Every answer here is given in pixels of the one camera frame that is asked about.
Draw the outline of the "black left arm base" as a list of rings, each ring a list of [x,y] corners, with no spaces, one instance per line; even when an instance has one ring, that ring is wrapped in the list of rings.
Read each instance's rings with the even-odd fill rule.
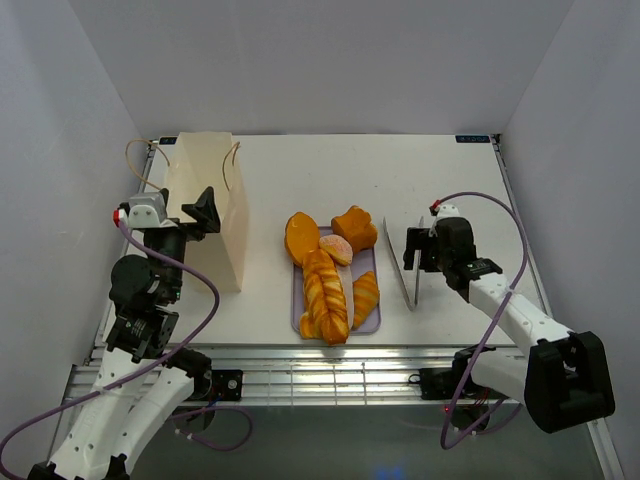
[[[244,372],[239,369],[209,370],[194,384],[194,400],[240,401],[242,398]]]

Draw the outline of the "metal serving tongs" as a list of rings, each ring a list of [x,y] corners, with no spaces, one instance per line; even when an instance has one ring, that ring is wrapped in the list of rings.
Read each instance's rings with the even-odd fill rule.
[[[415,312],[420,303],[421,271],[416,266],[413,266],[410,270],[404,269],[402,252],[392,238],[392,229],[386,217],[382,220],[382,231],[394,278],[402,294],[405,306],[410,312]]]

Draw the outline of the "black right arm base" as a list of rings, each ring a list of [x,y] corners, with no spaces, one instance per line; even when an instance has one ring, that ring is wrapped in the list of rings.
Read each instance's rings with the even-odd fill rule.
[[[458,381],[451,369],[420,368],[408,377],[408,384],[418,387],[422,400],[450,400]],[[502,394],[487,387],[481,387],[468,381],[461,393],[462,400],[497,400]]]

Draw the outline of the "pink sugared donut bread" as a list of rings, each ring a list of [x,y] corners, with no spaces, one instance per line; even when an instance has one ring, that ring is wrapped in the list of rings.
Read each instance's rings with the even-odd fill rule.
[[[322,236],[319,239],[319,247],[340,266],[350,266],[353,262],[354,253],[352,246],[340,235],[330,234]]]

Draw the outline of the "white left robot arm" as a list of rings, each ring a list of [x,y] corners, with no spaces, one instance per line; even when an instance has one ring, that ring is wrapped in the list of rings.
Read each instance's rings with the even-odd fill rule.
[[[143,450],[183,401],[212,387],[211,362],[185,342],[167,344],[179,319],[170,306],[181,297],[183,275],[212,282],[184,263],[186,246],[219,232],[214,190],[206,187],[181,210],[167,213],[170,192],[141,193],[121,203],[113,222],[137,253],[111,271],[115,321],[89,394],[75,400],[80,413],[51,458],[32,467],[31,479],[127,479]]]

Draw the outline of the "long twisted braided bread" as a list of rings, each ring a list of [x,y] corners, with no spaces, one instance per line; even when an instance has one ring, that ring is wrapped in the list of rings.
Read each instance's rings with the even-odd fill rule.
[[[333,259],[322,249],[310,252],[303,261],[306,311],[328,345],[344,344],[350,329],[346,300]]]

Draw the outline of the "chunky orange bread loaf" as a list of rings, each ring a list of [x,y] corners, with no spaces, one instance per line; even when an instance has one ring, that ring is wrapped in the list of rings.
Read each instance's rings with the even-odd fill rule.
[[[372,222],[369,212],[359,206],[351,206],[344,214],[331,220],[334,234],[344,238],[352,247],[353,253],[371,249],[378,240],[378,230]]]

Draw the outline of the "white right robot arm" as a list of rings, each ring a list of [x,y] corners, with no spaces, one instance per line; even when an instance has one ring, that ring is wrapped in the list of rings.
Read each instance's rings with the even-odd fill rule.
[[[476,252],[471,224],[442,217],[406,233],[404,267],[440,273],[468,304],[496,321],[518,348],[513,357],[489,346],[458,351],[442,390],[474,397],[484,388],[523,405],[546,433],[612,415],[614,393],[603,342],[576,333],[518,294],[502,269]]]

